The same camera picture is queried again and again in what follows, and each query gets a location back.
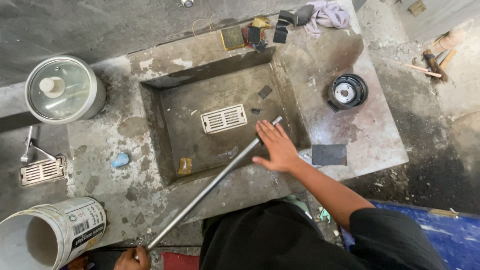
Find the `black shirt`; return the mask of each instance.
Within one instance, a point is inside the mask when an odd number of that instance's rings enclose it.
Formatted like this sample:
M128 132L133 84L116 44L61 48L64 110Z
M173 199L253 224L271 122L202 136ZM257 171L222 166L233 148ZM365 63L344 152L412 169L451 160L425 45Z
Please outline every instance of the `black shirt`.
M447 269L422 228L386 209L350 216L350 252L326 242L293 204L270 201L225 215L206 231L200 269Z

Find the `drain grate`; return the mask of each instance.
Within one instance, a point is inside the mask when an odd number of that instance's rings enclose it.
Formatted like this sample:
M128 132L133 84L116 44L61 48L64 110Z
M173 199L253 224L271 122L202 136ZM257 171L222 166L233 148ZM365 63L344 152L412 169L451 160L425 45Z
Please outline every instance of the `drain grate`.
M201 115L206 134L217 133L247 124L243 104L204 113Z
M65 157L58 156L57 162L41 160L30 163L28 167L20 169L20 177L22 186L67 178Z

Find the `barcode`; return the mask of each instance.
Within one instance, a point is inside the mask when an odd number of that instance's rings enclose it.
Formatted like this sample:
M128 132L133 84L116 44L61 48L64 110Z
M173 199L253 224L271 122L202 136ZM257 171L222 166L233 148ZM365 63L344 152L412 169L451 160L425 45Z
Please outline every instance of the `barcode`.
M77 225L73 226L73 234L77 235L79 233L82 233L83 231L90 229L90 224L88 224L88 221L83 221Z

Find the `broom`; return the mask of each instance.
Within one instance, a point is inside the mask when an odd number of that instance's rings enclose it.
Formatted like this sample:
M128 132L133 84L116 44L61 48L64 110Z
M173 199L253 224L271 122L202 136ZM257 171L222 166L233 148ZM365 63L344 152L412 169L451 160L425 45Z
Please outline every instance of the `broom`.
M440 67L440 65L438 64L437 60L435 59L435 56L432 54L432 51L430 49L423 52L423 57L427 61L427 64L433 73L438 73L442 75L438 79L443 83L448 82L447 73L445 73L445 71Z

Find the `purple rag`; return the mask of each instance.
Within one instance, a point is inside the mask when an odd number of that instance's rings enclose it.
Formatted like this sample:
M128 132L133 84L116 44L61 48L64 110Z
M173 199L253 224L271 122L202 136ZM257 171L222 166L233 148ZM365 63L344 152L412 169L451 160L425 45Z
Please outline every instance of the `purple rag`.
M327 2L325 0L307 3L314 5L313 15L310 22L304 25L305 31L316 38L320 37L322 31L318 29L317 24L325 27L335 27L338 29L347 28L350 21L350 15L344 5L337 2Z

